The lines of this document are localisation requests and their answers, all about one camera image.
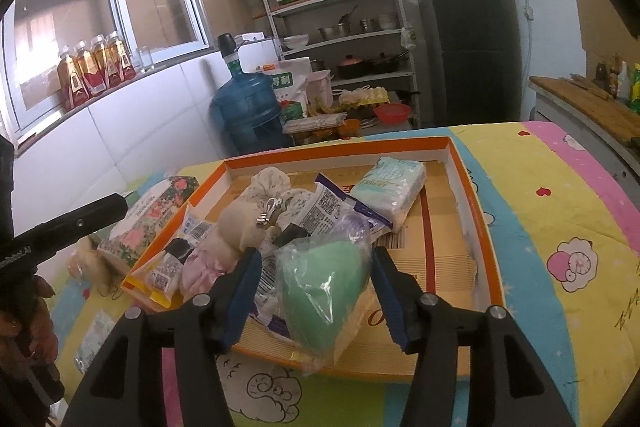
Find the colourful cartoon blanket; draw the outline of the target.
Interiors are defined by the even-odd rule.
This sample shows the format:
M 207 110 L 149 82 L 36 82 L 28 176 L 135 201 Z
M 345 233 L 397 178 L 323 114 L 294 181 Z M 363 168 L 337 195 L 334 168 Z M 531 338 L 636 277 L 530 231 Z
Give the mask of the colourful cartoon blanket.
M 506 307 L 581 426 L 601 426 L 639 368 L 639 213 L 575 131 L 447 130 L 480 191 Z

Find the black refrigerator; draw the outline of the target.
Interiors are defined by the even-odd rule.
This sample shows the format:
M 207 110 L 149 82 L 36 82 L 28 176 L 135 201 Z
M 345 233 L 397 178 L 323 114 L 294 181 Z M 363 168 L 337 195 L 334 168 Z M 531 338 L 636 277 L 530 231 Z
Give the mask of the black refrigerator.
M 434 124 L 512 115 L 518 75 L 501 0 L 418 0 Z

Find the metal storage shelf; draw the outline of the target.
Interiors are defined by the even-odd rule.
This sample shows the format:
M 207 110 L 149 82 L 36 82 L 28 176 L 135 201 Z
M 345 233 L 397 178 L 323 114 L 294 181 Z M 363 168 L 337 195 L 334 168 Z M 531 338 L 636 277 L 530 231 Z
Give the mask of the metal storage shelf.
M 420 92 L 412 28 L 402 0 L 262 0 L 282 60 L 306 57 L 332 72 L 333 87 L 383 87 L 411 108 L 419 126 Z

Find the blue water jug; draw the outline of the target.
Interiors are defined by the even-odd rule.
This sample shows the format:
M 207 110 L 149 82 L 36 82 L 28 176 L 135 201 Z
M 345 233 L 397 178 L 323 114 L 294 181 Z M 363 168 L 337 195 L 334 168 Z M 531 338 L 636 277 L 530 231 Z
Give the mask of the blue water jug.
M 283 132 L 282 107 L 271 77 L 263 72 L 243 72 L 231 34 L 220 35 L 218 46 L 231 78 L 217 89 L 209 116 L 226 147 L 233 155 L 289 147 L 291 139 Z

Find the green sponge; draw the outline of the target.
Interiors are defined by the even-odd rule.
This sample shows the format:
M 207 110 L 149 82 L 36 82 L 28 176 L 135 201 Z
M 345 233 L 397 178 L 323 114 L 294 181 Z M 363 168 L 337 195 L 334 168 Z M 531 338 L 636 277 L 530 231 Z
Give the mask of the green sponge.
M 305 373 L 335 364 L 358 334 L 373 301 L 371 257 L 369 223 L 355 211 L 276 250 L 279 307 Z

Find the purple white snack bag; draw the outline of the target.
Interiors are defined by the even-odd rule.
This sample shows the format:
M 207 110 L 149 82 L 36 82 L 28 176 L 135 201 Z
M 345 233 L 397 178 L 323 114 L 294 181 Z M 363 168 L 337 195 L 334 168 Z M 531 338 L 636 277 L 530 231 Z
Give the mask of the purple white snack bag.
M 316 189 L 306 206 L 296 219 L 288 225 L 273 241 L 269 251 L 262 254 L 262 276 L 255 295 L 254 309 L 250 316 L 265 326 L 274 337 L 287 343 L 292 341 L 284 314 L 280 310 L 276 291 L 276 250 L 293 239 L 330 234 L 344 229 L 347 217 L 352 213 L 361 217 L 367 226 L 361 233 L 368 239 L 378 239 L 390 233 L 390 221 L 377 212 L 345 193 L 333 181 L 320 173 L 314 179 Z M 261 213 L 258 225 L 267 228 L 269 217 Z

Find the red plastic basin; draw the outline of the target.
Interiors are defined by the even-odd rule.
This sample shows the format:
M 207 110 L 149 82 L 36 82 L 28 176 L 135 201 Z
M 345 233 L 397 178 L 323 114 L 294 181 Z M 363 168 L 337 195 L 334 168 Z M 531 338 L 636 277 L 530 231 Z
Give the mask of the red plastic basin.
M 383 124 L 402 124 L 411 115 L 411 107 L 402 103 L 386 103 L 373 109 L 376 118 Z

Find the green printed tissue pack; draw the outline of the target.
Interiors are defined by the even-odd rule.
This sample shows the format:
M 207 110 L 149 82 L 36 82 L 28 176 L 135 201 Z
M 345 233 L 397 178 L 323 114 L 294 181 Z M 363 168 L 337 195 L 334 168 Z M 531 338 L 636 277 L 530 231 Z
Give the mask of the green printed tissue pack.
M 111 315 L 100 310 L 94 317 L 76 350 L 75 365 L 81 374 L 88 371 L 94 358 L 103 346 L 104 341 L 111 334 L 115 321 Z

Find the egg tray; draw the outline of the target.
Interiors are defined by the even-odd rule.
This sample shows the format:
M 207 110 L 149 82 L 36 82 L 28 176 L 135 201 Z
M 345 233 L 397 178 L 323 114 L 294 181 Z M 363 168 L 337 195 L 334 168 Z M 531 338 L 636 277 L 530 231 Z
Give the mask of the egg tray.
M 338 103 L 348 106 L 379 106 L 390 103 L 385 88 L 364 86 L 355 90 L 341 90 Z

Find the white green carton box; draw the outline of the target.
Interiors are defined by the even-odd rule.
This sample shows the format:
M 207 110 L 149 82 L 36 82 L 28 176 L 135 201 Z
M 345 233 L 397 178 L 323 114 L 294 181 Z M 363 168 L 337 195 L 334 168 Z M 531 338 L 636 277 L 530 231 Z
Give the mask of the white green carton box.
M 265 64 L 258 70 L 271 78 L 274 93 L 288 119 L 308 116 L 306 82 L 312 73 L 308 57 Z

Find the white tissue pack plastic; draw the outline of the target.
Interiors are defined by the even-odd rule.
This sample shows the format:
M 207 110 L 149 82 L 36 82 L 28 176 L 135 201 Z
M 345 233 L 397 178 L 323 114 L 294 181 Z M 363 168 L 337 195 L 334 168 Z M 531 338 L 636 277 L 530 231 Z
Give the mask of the white tissue pack plastic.
M 426 182 L 421 161 L 381 156 L 350 195 L 390 221 L 397 232 Z

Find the window frame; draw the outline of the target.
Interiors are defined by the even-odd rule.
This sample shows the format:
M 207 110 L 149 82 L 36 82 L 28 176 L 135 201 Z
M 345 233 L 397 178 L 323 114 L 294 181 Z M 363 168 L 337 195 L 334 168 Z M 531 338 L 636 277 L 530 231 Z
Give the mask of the window frame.
M 116 34 L 137 68 L 207 46 L 198 0 L 14 0 L 1 17 L 1 86 L 9 134 L 21 138 L 62 113 L 63 50 Z

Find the white floral cloth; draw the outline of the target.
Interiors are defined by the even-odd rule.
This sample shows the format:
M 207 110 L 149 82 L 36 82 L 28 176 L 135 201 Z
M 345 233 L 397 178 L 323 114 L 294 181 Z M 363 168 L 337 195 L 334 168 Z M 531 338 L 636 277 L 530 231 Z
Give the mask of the white floral cloth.
M 290 177 L 276 167 L 260 170 L 250 179 L 239 200 L 254 204 L 260 213 L 269 217 L 270 225 L 283 231 L 302 212 L 311 191 L 292 187 Z

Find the small snack packet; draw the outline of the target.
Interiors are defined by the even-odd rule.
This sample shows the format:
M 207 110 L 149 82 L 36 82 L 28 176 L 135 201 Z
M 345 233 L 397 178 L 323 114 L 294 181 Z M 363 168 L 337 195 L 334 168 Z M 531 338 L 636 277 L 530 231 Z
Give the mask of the small snack packet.
M 179 287 L 186 259 L 213 227 L 212 222 L 198 217 L 192 205 L 186 205 L 181 225 L 166 245 L 131 272 L 132 285 L 147 295 L 155 306 L 168 310 L 175 295 L 181 293 Z

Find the beige teddy bear with crown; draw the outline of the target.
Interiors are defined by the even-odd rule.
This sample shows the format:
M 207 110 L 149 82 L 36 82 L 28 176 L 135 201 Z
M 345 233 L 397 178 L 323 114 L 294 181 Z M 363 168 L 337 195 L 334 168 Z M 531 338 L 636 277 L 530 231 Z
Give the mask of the beige teddy bear with crown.
M 218 220 L 183 263 L 180 294 L 189 300 L 208 293 L 216 280 L 231 273 L 247 248 L 265 254 L 280 234 L 277 225 L 261 228 L 262 210 L 254 202 L 235 200 L 221 211 Z

